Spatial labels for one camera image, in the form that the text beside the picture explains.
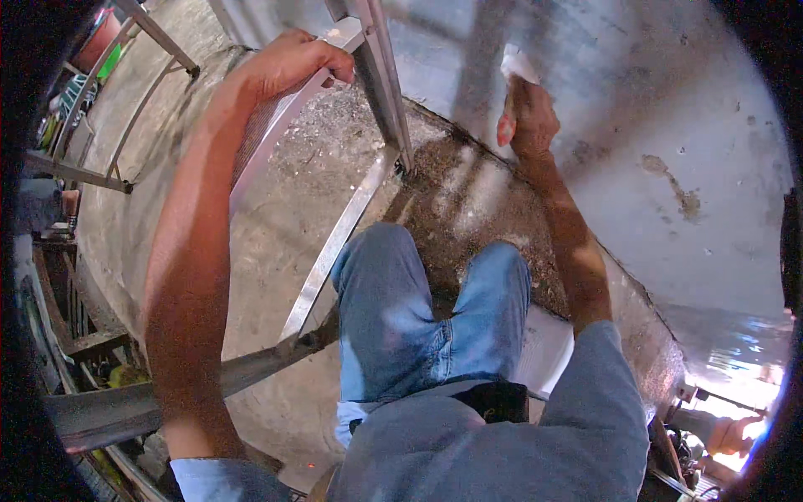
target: concrete floor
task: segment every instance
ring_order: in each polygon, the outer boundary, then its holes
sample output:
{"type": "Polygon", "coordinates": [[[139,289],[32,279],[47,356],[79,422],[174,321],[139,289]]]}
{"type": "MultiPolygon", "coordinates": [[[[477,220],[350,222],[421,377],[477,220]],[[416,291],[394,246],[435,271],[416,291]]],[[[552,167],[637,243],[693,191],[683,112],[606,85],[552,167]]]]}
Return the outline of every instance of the concrete floor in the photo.
{"type": "MultiPolygon", "coordinates": [[[[153,6],[153,17],[202,67],[190,84],[173,73],[157,89],[120,158],[131,195],[84,187],[79,248],[88,270],[133,336],[161,205],[195,119],[243,52],[230,44],[202,0],[153,6]]],[[[84,165],[104,172],[137,100],[168,56],[140,34],[89,114],[97,136],[84,165]]],[[[533,300],[565,316],[540,200],[507,166],[446,121],[407,109],[418,175],[390,178],[362,226],[384,219],[413,234],[436,292],[454,295],[468,259],[493,239],[518,246],[528,261],[533,300]]],[[[329,230],[381,146],[365,95],[335,86],[311,100],[279,143],[270,169],[249,189],[231,223],[231,295],[223,358],[275,343],[329,230]]],[[[646,404],[660,408],[683,375],[683,356],[643,288],[606,256],[624,354],[646,404]]],[[[340,362],[330,345],[229,398],[241,437],[284,462],[280,478],[308,490],[344,452],[332,434],[340,362]]]]}

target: concrete wall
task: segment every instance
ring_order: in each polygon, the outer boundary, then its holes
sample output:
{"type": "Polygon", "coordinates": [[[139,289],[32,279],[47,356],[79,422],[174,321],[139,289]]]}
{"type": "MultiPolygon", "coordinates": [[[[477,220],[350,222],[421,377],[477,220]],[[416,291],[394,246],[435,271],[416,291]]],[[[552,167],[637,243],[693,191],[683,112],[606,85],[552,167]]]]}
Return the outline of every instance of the concrete wall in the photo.
{"type": "MultiPolygon", "coordinates": [[[[332,24],[318,0],[210,3],[230,37],[252,47],[284,27],[332,24]]],[[[708,2],[384,3],[404,94],[502,157],[511,155],[495,145],[502,49],[513,42],[530,55],[555,100],[553,151],[570,190],[687,357],[705,367],[702,337],[736,359],[785,362],[784,128],[708,2]],[[745,333],[756,340],[749,353],[745,333]]]]}

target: another person's hand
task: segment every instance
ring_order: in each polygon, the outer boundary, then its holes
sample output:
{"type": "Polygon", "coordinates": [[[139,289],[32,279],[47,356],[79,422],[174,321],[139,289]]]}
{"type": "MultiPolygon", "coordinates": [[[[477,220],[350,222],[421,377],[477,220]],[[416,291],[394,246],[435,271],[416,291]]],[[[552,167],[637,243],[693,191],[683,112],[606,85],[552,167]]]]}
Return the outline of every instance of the another person's hand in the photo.
{"type": "Polygon", "coordinates": [[[540,85],[530,84],[516,75],[511,78],[511,94],[516,107],[516,134],[510,146],[522,167],[551,158],[549,145],[560,130],[552,98],[540,85]]]}
{"type": "MultiPolygon", "coordinates": [[[[238,107],[253,109],[322,67],[329,68],[338,80],[354,81],[354,58],[348,52],[293,28],[234,70],[220,92],[235,93],[238,107]]],[[[330,80],[324,84],[331,85],[330,80]]]]}

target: blue shirt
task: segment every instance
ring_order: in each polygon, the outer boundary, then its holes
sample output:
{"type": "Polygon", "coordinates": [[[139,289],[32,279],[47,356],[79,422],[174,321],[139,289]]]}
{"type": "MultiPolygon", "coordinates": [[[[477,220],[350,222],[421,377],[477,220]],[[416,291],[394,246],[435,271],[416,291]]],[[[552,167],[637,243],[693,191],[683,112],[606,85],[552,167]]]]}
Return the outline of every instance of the blue shirt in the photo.
{"type": "MultiPolygon", "coordinates": [[[[612,322],[592,323],[577,338],[537,426],[486,424],[447,397],[466,384],[374,410],[327,500],[636,500],[650,442],[612,322]]],[[[287,487],[244,460],[171,465],[188,501],[287,500],[287,487]]]]}

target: jeans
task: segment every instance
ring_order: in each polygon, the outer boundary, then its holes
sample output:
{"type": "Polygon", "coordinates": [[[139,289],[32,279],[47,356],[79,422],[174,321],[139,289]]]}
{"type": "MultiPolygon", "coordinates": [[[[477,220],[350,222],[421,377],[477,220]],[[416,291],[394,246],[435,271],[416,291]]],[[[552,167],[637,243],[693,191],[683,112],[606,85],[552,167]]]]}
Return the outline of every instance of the jeans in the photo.
{"type": "Polygon", "coordinates": [[[511,244],[471,259],[452,317],[435,321],[410,233],[375,223],[332,269],[340,309],[340,400],[391,402],[463,379],[510,380],[530,305],[530,272],[511,244]]]}

